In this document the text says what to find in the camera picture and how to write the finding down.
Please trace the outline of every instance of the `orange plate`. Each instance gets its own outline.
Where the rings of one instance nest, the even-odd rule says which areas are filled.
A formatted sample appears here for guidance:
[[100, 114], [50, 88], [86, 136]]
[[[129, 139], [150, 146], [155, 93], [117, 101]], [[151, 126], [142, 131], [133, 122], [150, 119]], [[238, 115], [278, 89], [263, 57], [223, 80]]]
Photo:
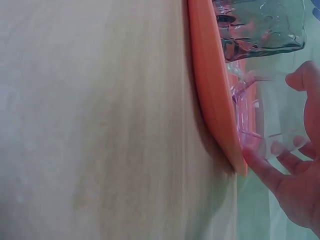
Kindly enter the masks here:
[[188, 0], [188, 4], [193, 65], [204, 120], [235, 171], [246, 176], [230, 93], [237, 79], [226, 69], [212, 1]]

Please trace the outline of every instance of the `clear plastic container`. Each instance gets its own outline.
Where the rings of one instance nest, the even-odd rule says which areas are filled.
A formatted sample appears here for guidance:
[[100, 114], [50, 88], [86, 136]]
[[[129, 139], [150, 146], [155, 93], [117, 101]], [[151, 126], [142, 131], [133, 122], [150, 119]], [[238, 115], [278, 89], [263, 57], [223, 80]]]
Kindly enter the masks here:
[[[241, 145], [270, 159], [293, 151], [308, 140], [304, 126], [305, 92], [290, 88], [285, 75], [247, 74], [231, 89]], [[297, 144], [295, 138], [304, 139]]]
[[[309, 140], [304, 125], [307, 94], [292, 89], [285, 80], [306, 61], [320, 66], [320, 18], [314, 14], [318, 9], [312, 1], [306, 1], [305, 10], [304, 49], [247, 58], [242, 60], [245, 68], [241, 61], [226, 64], [228, 71], [238, 77], [231, 93], [239, 141], [266, 159], [281, 154], [281, 147], [293, 151]], [[297, 137], [304, 141], [297, 144]]]

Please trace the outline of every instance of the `glass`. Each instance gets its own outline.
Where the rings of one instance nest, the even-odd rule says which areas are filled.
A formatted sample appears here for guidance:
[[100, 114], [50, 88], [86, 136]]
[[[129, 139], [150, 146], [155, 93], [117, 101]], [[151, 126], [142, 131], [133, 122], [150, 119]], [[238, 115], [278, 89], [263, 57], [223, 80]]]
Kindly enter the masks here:
[[226, 62], [290, 53], [305, 47], [303, 0], [213, 0], [212, 3]]

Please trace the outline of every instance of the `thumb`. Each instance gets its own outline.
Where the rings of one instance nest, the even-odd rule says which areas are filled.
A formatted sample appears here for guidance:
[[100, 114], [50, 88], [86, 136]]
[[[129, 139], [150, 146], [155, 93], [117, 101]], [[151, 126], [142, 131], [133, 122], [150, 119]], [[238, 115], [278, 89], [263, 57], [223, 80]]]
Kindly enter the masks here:
[[320, 71], [313, 61], [306, 61], [285, 78], [286, 83], [297, 91], [306, 91], [309, 98], [320, 100]]

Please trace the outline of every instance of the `hand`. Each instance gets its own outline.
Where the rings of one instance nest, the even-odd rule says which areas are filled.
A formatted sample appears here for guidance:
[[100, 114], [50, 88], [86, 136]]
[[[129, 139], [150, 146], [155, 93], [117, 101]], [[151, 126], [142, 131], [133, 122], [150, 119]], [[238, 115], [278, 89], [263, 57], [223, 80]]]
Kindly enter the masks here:
[[244, 149], [243, 156], [274, 193], [288, 218], [312, 229], [320, 238], [320, 71], [313, 62], [307, 61], [289, 74], [286, 82], [297, 91], [307, 92], [304, 126], [310, 142], [299, 151], [312, 160], [302, 161], [285, 150], [277, 158], [291, 173], [284, 175], [250, 149]]

